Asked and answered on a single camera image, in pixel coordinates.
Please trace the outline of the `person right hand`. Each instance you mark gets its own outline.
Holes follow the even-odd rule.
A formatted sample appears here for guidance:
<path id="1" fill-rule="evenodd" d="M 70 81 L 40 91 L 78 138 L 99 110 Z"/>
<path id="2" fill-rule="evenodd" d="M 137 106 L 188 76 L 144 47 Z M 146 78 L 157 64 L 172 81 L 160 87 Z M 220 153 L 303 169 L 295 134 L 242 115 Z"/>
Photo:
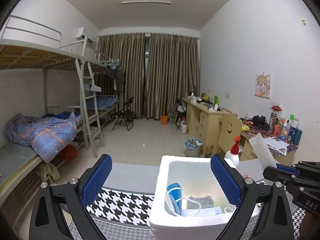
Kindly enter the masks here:
<path id="1" fill-rule="evenodd" d="M 320 240 L 320 216 L 306 212 L 300 224 L 298 239 Z"/>

